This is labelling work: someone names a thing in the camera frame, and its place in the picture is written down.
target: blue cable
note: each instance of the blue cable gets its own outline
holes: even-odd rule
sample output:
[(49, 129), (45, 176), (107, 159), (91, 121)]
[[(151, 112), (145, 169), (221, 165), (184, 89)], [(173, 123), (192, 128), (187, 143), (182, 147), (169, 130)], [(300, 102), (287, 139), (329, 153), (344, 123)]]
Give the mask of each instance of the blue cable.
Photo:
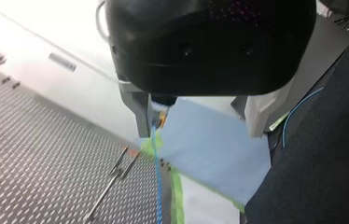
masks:
[(157, 175), (157, 182), (158, 182), (157, 223), (161, 224), (162, 223), (162, 201), (161, 201), (162, 183), (161, 183), (160, 162), (158, 159), (157, 145), (155, 142), (155, 126), (154, 125), (152, 125), (152, 128), (151, 128), (151, 142), (152, 142), (152, 148), (154, 149), (155, 172)]
[(303, 105), (303, 103), (305, 103), (306, 101), (308, 101), (311, 97), (313, 97), (314, 95), (318, 94), (319, 92), (321, 92), (324, 88), (320, 88), (317, 91), (312, 92), (311, 94), (309, 94), (308, 96), (306, 96), (305, 98), (303, 98), (303, 100), (301, 100), (288, 114), (286, 122), (285, 122), (285, 126), (283, 127), (283, 135), (282, 135), (282, 142), (283, 142), (283, 148), (285, 148), (286, 146), (286, 128), (287, 128), (287, 124), (288, 121), (290, 120), (291, 116), (293, 115), (293, 113), (301, 106)]

